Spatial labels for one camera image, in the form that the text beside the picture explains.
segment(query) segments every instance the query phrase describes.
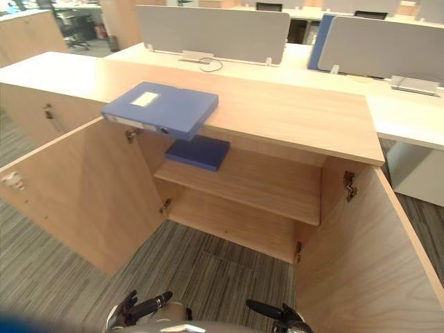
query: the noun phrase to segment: open cabinet door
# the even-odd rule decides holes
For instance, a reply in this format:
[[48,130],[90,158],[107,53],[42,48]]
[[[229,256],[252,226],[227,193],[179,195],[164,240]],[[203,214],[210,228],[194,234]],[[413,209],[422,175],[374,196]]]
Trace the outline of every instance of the open cabinet door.
[[[355,172],[348,203],[342,176]],[[315,333],[444,332],[444,290],[380,168],[329,158],[321,226],[295,263]]]
[[164,220],[136,142],[102,117],[0,169],[0,196],[106,273],[122,267]]

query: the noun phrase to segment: gray carpet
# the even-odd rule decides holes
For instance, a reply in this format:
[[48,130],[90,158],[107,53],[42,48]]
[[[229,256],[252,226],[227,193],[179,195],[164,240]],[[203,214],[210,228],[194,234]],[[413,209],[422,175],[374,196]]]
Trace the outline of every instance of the gray carpet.
[[[0,165],[32,149],[5,112],[0,129]],[[245,299],[295,303],[291,265],[173,221],[108,277],[3,199],[0,216],[0,311],[67,332],[99,332],[109,310],[131,289],[141,300],[172,290],[195,319],[264,332],[271,321],[247,310]]]

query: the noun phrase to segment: cable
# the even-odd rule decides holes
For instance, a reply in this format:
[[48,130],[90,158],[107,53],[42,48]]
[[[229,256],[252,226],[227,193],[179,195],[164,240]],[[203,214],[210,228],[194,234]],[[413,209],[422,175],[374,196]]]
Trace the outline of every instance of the cable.
[[203,69],[202,67],[199,67],[199,69],[200,69],[201,71],[204,71],[205,73],[211,73],[211,72],[213,72],[213,71],[219,71],[219,70],[221,70],[222,67],[223,67],[223,63],[222,63],[219,59],[204,57],[204,58],[199,59],[199,62],[202,61],[202,60],[211,60],[211,61],[215,60],[215,61],[217,61],[217,62],[219,63],[219,68],[216,68],[216,69],[210,69],[210,70],[208,70],[208,69]]

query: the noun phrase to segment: gray desk divider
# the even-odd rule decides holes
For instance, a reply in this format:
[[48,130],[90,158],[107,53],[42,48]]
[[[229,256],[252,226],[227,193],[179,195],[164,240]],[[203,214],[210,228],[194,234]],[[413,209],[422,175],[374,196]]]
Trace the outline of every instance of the gray desk divider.
[[256,8],[257,2],[281,3],[283,8],[295,9],[296,7],[302,8],[305,0],[242,0],[241,4],[243,6],[248,4],[250,7]]
[[136,6],[142,41],[155,51],[280,64],[290,25],[284,12]]
[[339,65],[347,74],[419,78],[444,84],[444,28],[335,17],[319,69]]
[[426,22],[444,23],[444,0],[422,0],[416,19]]
[[323,0],[322,10],[328,8],[332,12],[387,12],[393,16],[400,6],[400,0]]

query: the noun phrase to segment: white label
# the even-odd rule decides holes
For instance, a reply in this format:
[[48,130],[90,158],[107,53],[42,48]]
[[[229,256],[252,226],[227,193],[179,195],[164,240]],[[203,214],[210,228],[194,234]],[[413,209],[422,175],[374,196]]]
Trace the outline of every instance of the white label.
[[155,94],[153,92],[144,92],[142,95],[137,97],[134,101],[131,102],[133,105],[142,106],[145,108],[150,105],[154,100],[159,96],[159,94]]

